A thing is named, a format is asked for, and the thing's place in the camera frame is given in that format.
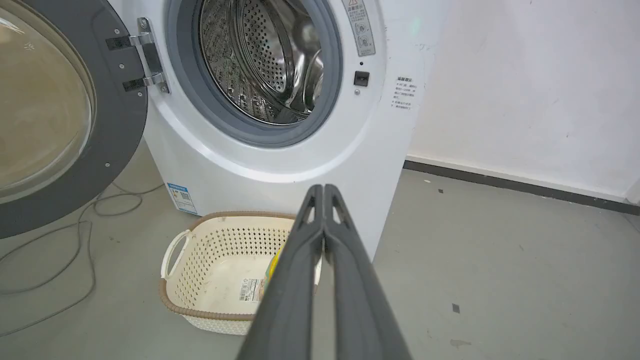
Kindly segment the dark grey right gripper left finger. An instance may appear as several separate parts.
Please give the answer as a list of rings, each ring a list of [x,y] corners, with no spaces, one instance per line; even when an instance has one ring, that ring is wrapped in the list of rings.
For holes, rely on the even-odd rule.
[[[323,186],[311,186],[238,351],[238,360],[309,360],[315,271],[323,254]]]

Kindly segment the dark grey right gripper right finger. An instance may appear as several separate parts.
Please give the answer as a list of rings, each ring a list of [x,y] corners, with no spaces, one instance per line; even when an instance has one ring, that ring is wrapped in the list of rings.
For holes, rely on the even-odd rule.
[[[410,360],[370,256],[338,187],[323,191],[325,255],[334,273],[338,360]]]

